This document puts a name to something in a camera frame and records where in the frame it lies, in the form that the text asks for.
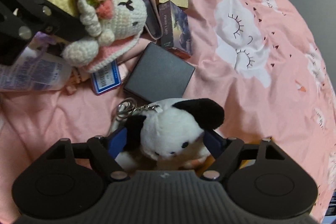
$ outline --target white cloud face print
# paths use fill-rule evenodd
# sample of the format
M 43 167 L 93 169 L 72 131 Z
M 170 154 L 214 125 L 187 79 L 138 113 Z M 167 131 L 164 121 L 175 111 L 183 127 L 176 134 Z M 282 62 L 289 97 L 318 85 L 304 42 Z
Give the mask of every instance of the white cloud face print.
M 240 0 L 222 0 L 216 6 L 216 53 L 246 79 L 256 77 L 266 88 L 271 77 L 265 69 L 270 53 L 254 22 L 254 15 Z

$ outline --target crocheted bunny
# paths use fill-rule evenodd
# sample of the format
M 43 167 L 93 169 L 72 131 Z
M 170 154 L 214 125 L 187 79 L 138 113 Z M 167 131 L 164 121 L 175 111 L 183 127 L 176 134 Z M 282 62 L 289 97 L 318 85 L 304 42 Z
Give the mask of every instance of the crocheted bunny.
M 83 67 L 94 61 L 95 65 L 88 67 L 87 71 L 97 71 L 137 43 L 147 19 L 146 6 L 142 0 L 75 2 L 80 21 L 89 35 L 65 47 L 62 56 L 72 66 Z M 110 48 L 100 53 L 102 47 Z

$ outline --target black square box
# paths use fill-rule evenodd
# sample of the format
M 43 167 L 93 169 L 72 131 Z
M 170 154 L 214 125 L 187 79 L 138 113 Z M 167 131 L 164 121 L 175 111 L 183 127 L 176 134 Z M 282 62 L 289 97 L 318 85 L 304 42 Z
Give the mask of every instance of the black square box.
M 192 65 L 151 42 L 124 89 L 147 103 L 181 98 L 194 70 Z

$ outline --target white yarn trim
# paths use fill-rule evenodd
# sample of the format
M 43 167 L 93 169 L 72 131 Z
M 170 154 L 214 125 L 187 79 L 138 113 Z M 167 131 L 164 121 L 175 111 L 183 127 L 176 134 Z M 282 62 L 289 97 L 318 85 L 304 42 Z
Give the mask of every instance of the white yarn trim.
M 85 30 L 92 37 L 97 37 L 101 33 L 101 25 L 98 20 L 95 8 L 89 5 L 86 0 L 77 0 L 77 7 L 81 14 L 79 19 L 85 25 Z
M 140 35 L 142 34 L 142 30 L 134 36 L 134 38 L 121 50 L 116 51 L 115 53 L 111 54 L 108 58 L 104 59 L 97 65 L 91 67 L 87 72 L 88 73 L 94 73 L 102 68 L 104 68 L 106 65 L 117 59 L 119 56 L 124 54 L 125 52 L 128 52 L 131 48 L 133 48 L 137 42 L 139 41 Z

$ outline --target bed sheet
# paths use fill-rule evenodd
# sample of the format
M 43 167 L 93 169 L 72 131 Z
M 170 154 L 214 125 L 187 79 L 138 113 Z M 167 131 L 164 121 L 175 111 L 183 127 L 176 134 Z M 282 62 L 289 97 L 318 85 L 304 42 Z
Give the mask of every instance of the bed sheet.
M 316 181 L 312 216 L 321 221 L 335 188 L 335 93 L 323 58 L 288 0 L 189 0 L 196 70 L 186 98 L 211 98 L 226 119 L 219 131 L 245 142 L 272 136 Z M 149 43 L 119 60 L 129 71 Z M 122 88 L 96 96 L 90 83 L 64 91 L 3 93 L 0 119 L 0 222 L 19 213 L 14 179 L 59 138 L 106 135 Z

